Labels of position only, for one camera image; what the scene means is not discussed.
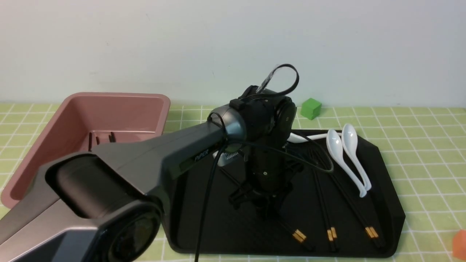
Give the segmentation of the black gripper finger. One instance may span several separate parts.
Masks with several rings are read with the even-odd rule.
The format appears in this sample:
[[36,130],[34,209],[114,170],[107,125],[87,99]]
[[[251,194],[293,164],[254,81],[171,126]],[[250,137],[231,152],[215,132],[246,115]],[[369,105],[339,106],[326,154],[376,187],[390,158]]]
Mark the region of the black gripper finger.
[[229,203],[233,209],[239,209],[243,203],[251,202],[255,197],[254,189],[251,186],[238,186],[229,197]]

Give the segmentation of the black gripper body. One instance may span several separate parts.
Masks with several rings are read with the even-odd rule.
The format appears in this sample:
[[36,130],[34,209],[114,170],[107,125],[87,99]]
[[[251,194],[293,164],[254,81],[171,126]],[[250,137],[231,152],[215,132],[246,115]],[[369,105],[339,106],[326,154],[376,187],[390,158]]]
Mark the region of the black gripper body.
[[291,179],[304,165],[291,158],[286,142],[245,144],[246,182],[258,196],[255,204],[283,204],[293,190]]

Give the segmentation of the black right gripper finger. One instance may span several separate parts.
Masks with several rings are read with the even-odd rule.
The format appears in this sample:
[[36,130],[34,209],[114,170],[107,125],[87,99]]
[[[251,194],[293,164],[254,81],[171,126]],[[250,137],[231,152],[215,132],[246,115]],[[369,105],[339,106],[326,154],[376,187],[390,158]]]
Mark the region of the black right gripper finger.
[[273,218],[283,204],[283,198],[278,196],[268,196],[257,199],[257,216],[262,219]]

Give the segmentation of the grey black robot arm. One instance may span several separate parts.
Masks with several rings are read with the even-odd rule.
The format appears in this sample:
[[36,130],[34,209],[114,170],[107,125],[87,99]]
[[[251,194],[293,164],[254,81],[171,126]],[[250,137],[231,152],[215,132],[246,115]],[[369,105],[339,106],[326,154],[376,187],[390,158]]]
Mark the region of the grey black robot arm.
[[283,154],[296,105],[250,86],[204,123],[134,143],[108,143],[42,165],[1,219],[2,262],[132,262],[153,242],[173,180],[204,157],[243,146]]

